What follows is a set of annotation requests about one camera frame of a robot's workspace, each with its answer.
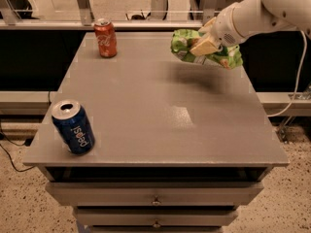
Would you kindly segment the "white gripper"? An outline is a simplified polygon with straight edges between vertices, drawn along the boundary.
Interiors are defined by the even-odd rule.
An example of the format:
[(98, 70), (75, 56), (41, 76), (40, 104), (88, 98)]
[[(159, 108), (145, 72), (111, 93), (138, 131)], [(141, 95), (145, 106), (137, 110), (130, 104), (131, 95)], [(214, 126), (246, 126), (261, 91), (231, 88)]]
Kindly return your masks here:
[(246, 41), (233, 22), (233, 12), (236, 7), (237, 3), (231, 4), (199, 28), (199, 32), (204, 35), (190, 39), (190, 52), (193, 55), (211, 54), (220, 51), (222, 46), (232, 47)]

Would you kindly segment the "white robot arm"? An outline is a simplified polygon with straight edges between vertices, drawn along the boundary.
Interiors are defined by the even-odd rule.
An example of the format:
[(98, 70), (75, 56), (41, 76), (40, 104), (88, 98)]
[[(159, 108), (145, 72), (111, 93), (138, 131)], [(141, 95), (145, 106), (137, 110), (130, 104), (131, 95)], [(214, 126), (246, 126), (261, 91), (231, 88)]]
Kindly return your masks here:
[(243, 0), (226, 7), (208, 21), (191, 47), (195, 56), (220, 51), (250, 37), (296, 28), (311, 34), (311, 0)]

